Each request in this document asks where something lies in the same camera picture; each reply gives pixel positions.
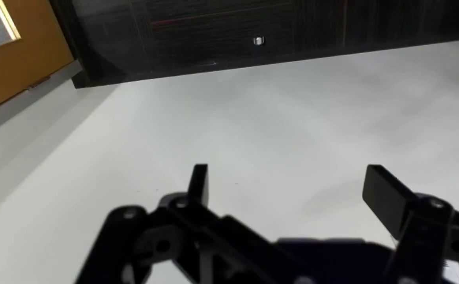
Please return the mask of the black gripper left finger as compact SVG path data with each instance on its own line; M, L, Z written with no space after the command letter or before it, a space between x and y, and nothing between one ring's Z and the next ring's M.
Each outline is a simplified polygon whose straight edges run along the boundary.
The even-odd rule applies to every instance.
M161 262L191 284L314 284L289 253L208 208L205 164L193 169L186 191L164 196L155 212L114 208L74 284L145 284Z

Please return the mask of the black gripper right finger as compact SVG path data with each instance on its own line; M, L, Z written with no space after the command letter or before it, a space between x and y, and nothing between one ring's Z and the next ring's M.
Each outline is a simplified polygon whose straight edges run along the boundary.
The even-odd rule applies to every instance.
M385 284L450 284L445 264L459 264L459 212L450 202L413 193L379 164L366 167L363 201L398 242Z

